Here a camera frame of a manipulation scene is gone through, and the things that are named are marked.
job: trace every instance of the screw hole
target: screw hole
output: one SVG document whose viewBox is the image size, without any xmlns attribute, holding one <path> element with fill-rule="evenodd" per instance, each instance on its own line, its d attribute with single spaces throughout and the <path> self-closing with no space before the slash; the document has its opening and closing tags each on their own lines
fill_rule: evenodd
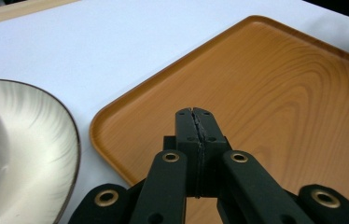
<svg viewBox="0 0 349 224">
<path fill-rule="evenodd" d="M 241 153 L 234 153 L 234 154 L 230 155 L 230 157 L 232 158 L 233 161 L 236 161 L 236 162 L 247 162 L 248 161 L 248 158 L 244 154 L 241 154 Z"/>
<path fill-rule="evenodd" d="M 207 141 L 208 142 L 215 142 L 217 139 L 215 137 L 208 137 Z"/>
<path fill-rule="evenodd" d="M 149 224 L 160 224 L 163 221 L 163 216 L 159 213 L 155 213 L 148 217 Z"/>
<path fill-rule="evenodd" d="M 322 189 L 315 189 L 312 191 L 312 198 L 325 207 L 338 208 L 341 206 L 338 198 Z"/>
<path fill-rule="evenodd" d="M 100 191 L 95 197 L 95 203 L 101 207 L 107 207 L 119 199 L 119 194 L 113 189 Z"/>
<path fill-rule="evenodd" d="M 296 219 L 294 219 L 294 217 L 291 217 L 289 215 L 281 215 L 280 219 L 284 224 L 297 224 Z"/>
<path fill-rule="evenodd" d="M 178 159 L 180 159 L 180 157 L 172 152 L 166 153 L 162 156 L 164 161 L 168 161 L 168 162 L 174 162 L 174 161 L 178 161 Z"/>
</svg>

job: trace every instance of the wood grain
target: wood grain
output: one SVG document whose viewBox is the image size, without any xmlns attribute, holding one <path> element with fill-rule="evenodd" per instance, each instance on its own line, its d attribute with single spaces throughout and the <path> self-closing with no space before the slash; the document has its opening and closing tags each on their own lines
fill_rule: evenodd
<svg viewBox="0 0 349 224">
<path fill-rule="evenodd" d="M 27 0 L 0 7 L 0 21 L 5 21 L 37 11 L 62 6 L 78 0 Z"/>
<path fill-rule="evenodd" d="M 175 134 L 175 112 L 194 106 L 285 189 L 316 183 L 349 199 L 348 53 L 249 17 L 104 107 L 91 141 L 135 184 Z M 187 223 L 220 222 L 215 200 L 188 200 Z"/>
</svg>

